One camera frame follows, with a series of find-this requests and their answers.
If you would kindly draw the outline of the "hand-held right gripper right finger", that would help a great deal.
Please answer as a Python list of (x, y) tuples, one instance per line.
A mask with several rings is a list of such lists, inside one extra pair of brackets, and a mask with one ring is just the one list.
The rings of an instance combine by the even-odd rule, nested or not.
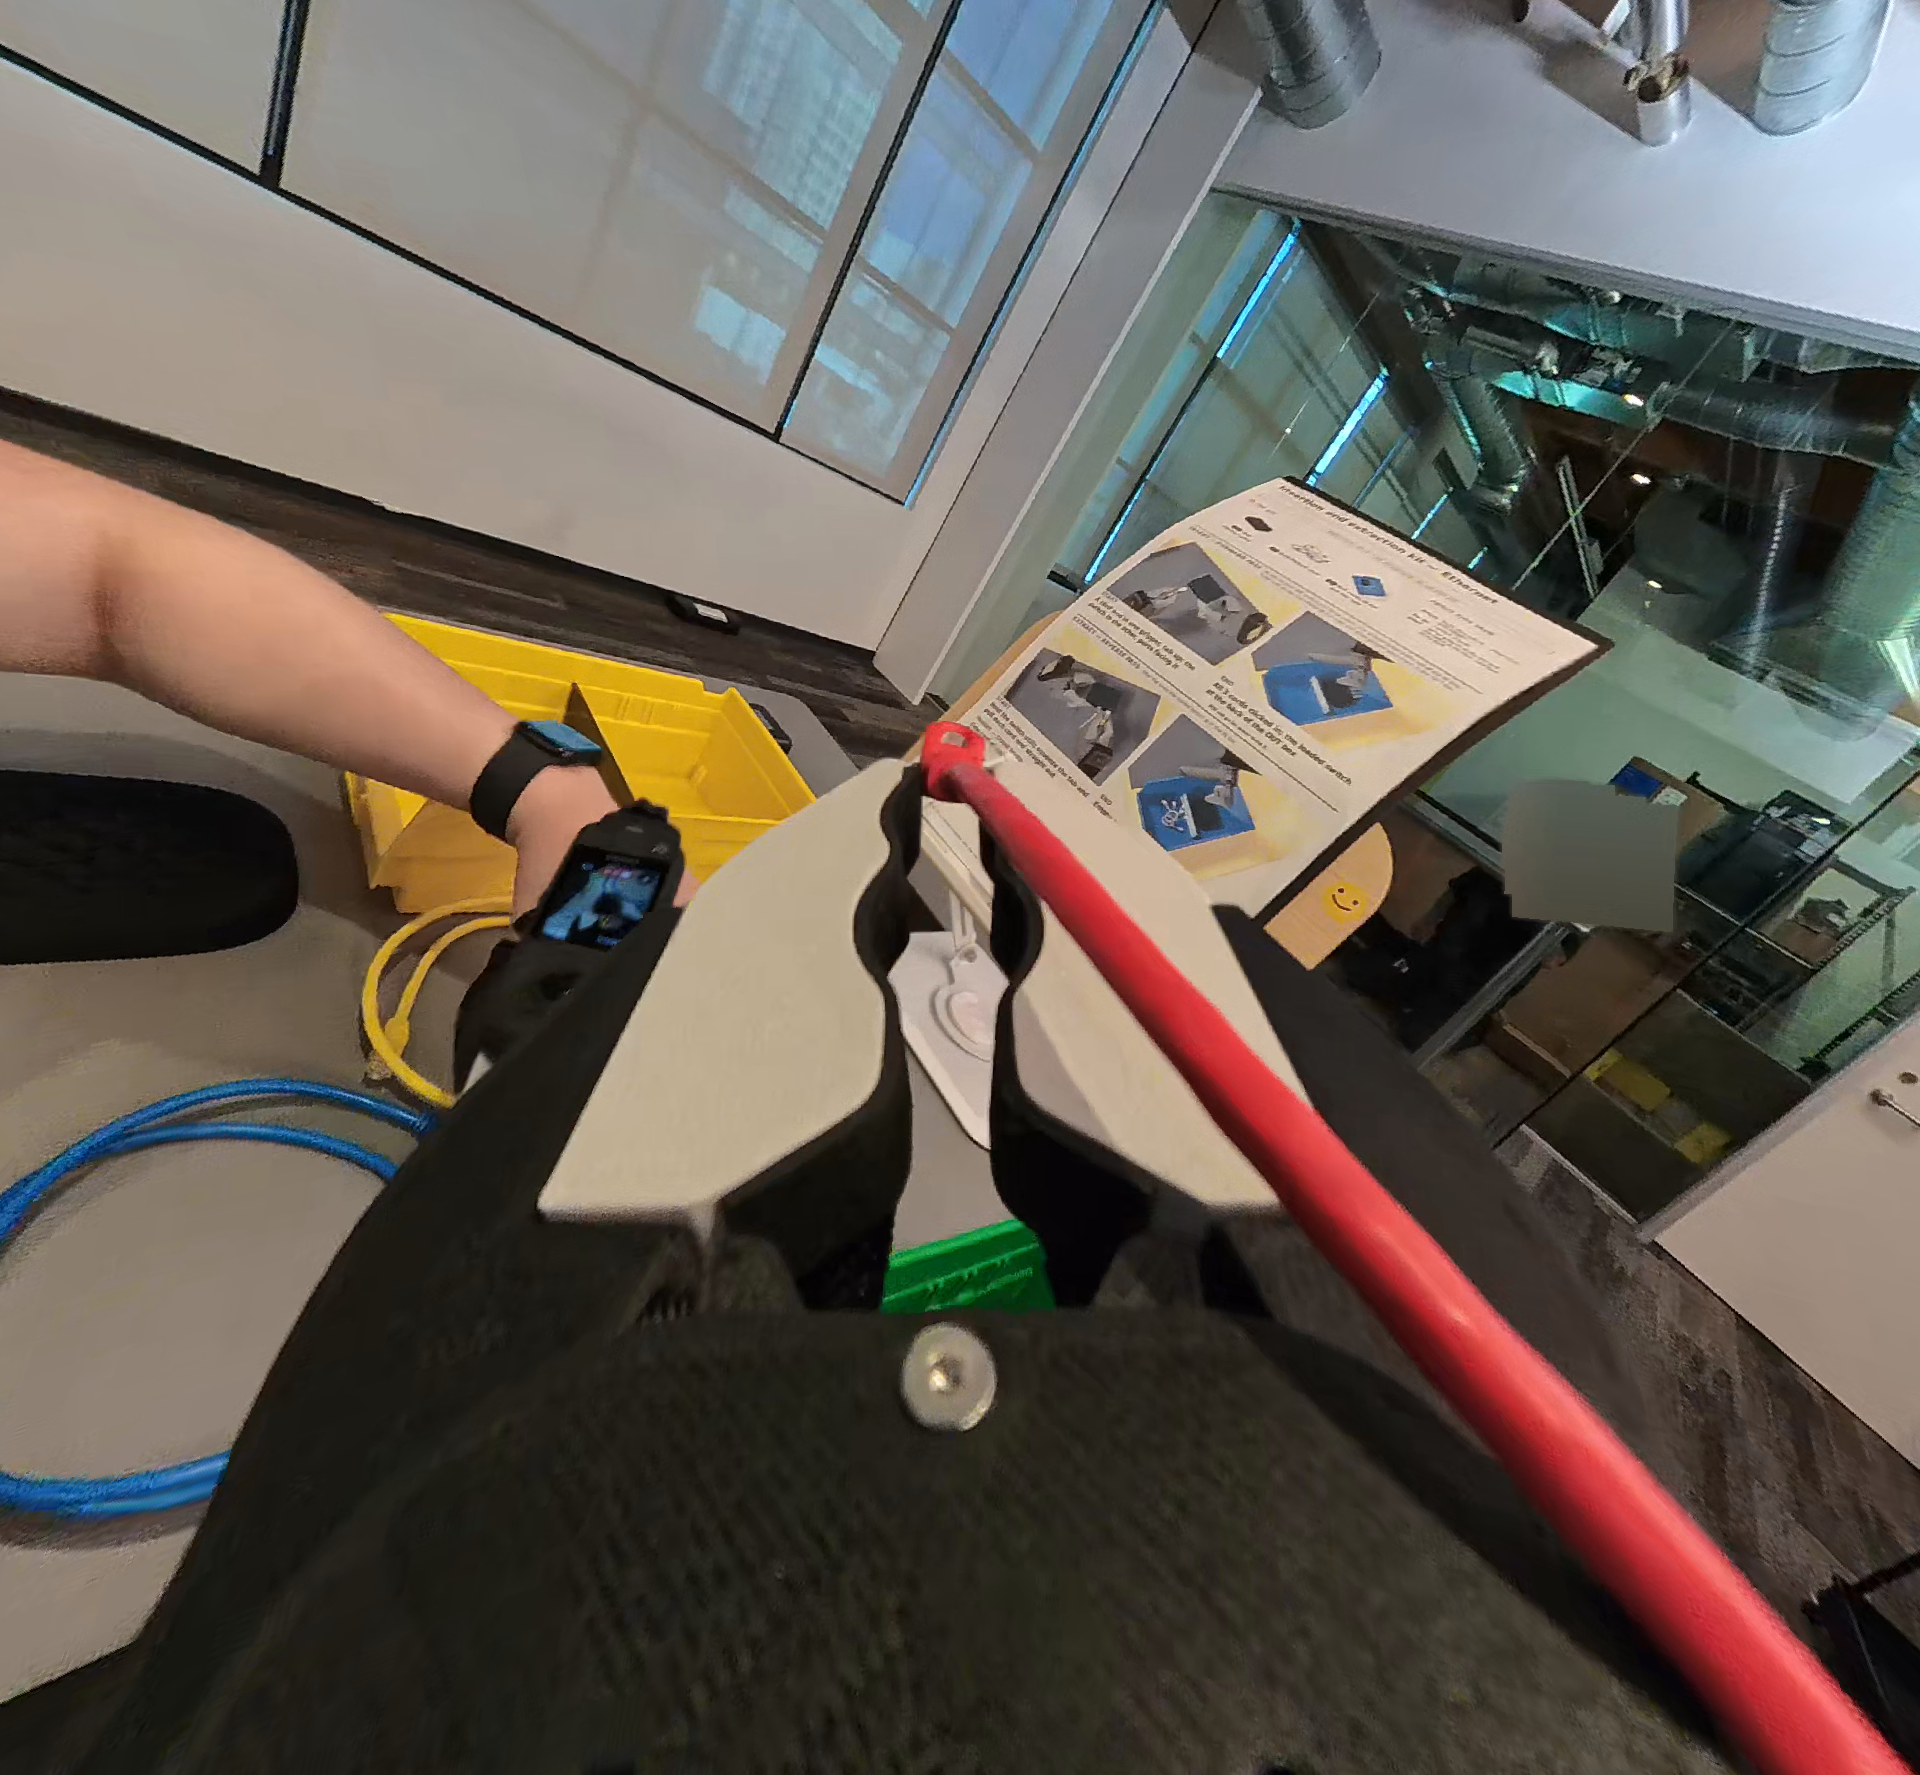
[[(1077, 791), (1028, 791), (1032, 811), (1077, 851), (1143, 936), (1223, 1013), (1268, 1071), (1301, 1095), (1208, 889), (1166, 851)], [(1280, 1193), (1214, 1127), (1171, 1058), (1130, 1020), (1086, 952), (1042, 906), (1032, 971), (1015, 990), (1015, 1076), (1037, 1107), (1114, 1164), (1158, 1182), (1175, 1212), (1274, 1216)]]

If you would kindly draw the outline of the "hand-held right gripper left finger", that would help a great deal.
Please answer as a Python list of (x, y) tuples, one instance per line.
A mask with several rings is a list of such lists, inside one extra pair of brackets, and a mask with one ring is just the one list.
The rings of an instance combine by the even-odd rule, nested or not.
[(661, 949), (537, 1212), (765, 1241), (892, 1230), (911, 1164), (892, 990), (911, 865), (902, 759), (726, 865)]

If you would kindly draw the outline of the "yellow plastic bin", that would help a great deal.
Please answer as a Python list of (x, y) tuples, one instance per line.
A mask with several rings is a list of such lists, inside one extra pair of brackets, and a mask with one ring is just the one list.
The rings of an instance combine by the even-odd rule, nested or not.
[[(395, 612), (395, 626), (518, 722), (558, 722), (588, 737), (627, 799), (671, 811), (701, 881), (813, 804), (813, 790), (736, 689), (428, 617)], [(515, 851), (462, 808), (349, 771), (344, 804), (368, 883), (392, 892), (401, 914), (510, 898)]]

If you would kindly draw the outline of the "green plastic bin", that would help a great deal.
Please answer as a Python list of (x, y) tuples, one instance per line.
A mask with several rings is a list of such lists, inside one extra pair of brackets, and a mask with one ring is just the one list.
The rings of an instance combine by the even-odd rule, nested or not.
[(1042, 1247), (1025, 1221), (895, 1249), (879, 1290), (879, 1315), (1037, 1315), (1053, 1306)]

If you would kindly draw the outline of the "person's left forearm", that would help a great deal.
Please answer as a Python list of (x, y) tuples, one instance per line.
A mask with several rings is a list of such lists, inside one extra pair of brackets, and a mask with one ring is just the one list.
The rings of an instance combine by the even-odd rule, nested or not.
[(4, 672), (462, 808), (515, 715), (292, 555), (4, 443)]

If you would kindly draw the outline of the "black smartwatch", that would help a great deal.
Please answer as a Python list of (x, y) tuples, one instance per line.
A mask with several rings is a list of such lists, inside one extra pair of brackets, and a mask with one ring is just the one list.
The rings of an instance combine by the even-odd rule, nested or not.
[(603, 771), (603, 755), (603, 745), (566, 722), (518, 722), (474, 778), (466, 811), (474, 829), (507, 844), (515, 808), (541, 771)]

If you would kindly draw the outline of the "white stand base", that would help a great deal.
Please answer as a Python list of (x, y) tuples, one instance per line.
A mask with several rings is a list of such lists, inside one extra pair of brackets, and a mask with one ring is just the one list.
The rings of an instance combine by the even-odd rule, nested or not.
[(892, 965), (902, 1034), (973, 1148), (991, 1150), (991, 1062), (1009, 975), (969, 905), (907, 936)]

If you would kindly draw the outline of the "black textured pad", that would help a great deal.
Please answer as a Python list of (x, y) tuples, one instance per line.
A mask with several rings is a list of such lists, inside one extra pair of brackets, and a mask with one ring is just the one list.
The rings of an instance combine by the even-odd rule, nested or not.
[(298, 898), (296, 837), (247, 798), (4, 771), (4, 967), (247, 949)]

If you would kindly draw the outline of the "printed instruction sheet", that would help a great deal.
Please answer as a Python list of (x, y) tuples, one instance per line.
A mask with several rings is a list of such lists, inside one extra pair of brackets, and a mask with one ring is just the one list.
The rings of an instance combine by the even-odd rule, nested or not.
[(1446, 759), (1609, 654), (1295, 481), (1214, 502), (1097, 576), (965, 714), (1268, 914)]

